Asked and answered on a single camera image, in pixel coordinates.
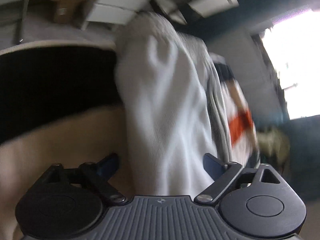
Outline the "white sweatpants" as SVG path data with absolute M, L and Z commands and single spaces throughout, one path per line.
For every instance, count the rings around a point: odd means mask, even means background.
M 205 43 L 144 12 L 120 29 L 116 45 L 136 193 L 195 197 L 213 182 L 203 156 L 232 158 L 220 80 Z

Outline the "left teal curtain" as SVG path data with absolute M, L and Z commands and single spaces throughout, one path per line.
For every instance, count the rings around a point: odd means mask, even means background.
M 312 0 L 238 0 L 235 8 L 202 18 L 188 25 L 175 25 L 178 31 L 204 40 L 210 39 L 229 29 L 251 22 L 264 21 L 274 15 L 310 3 Z

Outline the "white chair black frame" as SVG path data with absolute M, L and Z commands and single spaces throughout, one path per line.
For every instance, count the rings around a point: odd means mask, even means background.
M 238 0 L 150 0 L 152 10 L 171 23 L 192 24 L 239 6 Z

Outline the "striped bed blanket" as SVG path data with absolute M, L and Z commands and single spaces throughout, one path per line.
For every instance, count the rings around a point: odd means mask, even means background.
M 112 185 L 126 196 L 137 194 L 117 63 L 117 48 L 57 41 L 1 52 L 1 239 L 21 238 L 15 206 L 52 163 L 73 167 L 116 152 L 121 168 Z M 225 87 L 213 64 L 231 136 L 230 161 L 246 164 L 249 153 L 233 148 Z

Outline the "teal curtain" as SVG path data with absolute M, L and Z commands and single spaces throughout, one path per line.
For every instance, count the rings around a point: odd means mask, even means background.
M 202 18 L 188 25 L 175 25 L 178 31 L 204 40 L 210 39 L 229 29 L 251 22 L 264 21 L 274 15 L 310 3 L 312 0 L 238 0 L 235 8 Z
M 287 121 L 276 127 L 289 139 L 287 161 L 261 151 L 261 162 L 271 164 L 305 202 L 319 199 L 319 116 Z

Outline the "right teal curtain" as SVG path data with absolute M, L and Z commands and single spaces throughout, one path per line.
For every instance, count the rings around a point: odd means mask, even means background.
M 305 202 L 319 199 L 319 116 L 287 121 L 276 127 L 289 139 L 287 161 L 261 151 L 261 162 L 271 164 Z

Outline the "window with dark frame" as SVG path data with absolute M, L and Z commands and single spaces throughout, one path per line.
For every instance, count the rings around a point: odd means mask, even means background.
M 303 8 L 273 18 L 251 38 L 289 119 L 319 115 L 319 11 Z

